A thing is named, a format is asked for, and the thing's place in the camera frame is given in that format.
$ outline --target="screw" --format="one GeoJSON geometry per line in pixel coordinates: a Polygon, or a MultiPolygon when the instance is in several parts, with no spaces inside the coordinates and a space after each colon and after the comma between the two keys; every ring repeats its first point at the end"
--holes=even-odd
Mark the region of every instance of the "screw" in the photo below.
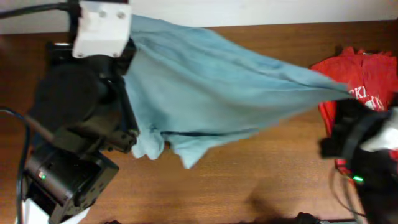
{"type": "Polygon", "coordinates": [[[100,16],[101,18],[106,17],[106,12],[104,12],[104,11],[99,12],[99,16],[100,16]]]}
{"type": "Polygon", "coordinates": [[[124,19],[126,17],[126,15],[123,12],[119,12],[118,17],[119,17],[119,19],[124,19]]]}

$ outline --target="white mount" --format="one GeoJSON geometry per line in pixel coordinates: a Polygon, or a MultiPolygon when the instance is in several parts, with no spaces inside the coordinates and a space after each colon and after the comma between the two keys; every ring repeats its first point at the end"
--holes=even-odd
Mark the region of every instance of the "white mount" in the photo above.
{"type": "Polygon", "coordinates": [[[119,57],[131,28],[131,5],[80,1],[81,17],[72,55],[119,57]]]}

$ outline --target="red t-shirt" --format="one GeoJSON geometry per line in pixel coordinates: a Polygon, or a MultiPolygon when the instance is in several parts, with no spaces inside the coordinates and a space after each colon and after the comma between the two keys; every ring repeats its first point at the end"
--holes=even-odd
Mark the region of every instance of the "red t-shirt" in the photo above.
{"type": "MultiPolygon", "coordinates": [[[[337,82],[346,83],[349,92],[360,102],[374,110],[386,110],[398,91],[397,59],[391,53],[366,54],[347,47],[337,56],[311,67],[337,82]]],[[[319,109],[331,134],[336,106],[332,101],[320,103],[319,109]]]]}

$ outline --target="white wall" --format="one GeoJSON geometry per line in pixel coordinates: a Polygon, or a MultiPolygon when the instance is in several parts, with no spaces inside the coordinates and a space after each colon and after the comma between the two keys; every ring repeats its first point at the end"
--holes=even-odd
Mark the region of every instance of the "white wall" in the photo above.
{"type": "MultiPolygon", "coordinates": [[[[0,0],[0,10],[58,0],[0,0]]],[[[186,26],[238,26],[397,19],[398,0],[131,0],[135,14],[186,26]]],[[[0,21],[0,33],[62,32],[64,12],[0,21]]]]}

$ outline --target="blue cloth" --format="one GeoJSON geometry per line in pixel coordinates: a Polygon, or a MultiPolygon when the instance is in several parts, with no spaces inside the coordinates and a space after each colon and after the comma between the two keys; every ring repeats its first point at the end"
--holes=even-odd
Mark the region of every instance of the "blue cloth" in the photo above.
{"type": "Polygon", "coordinates": [[[133,16],[131,37],[138,51],[125,81],[141,131],[135,157],[156,159],[169,141],[188,169],[210,147],[248,138],[319,102],[351,98],[317,72],[207,29],[133,16]]]}

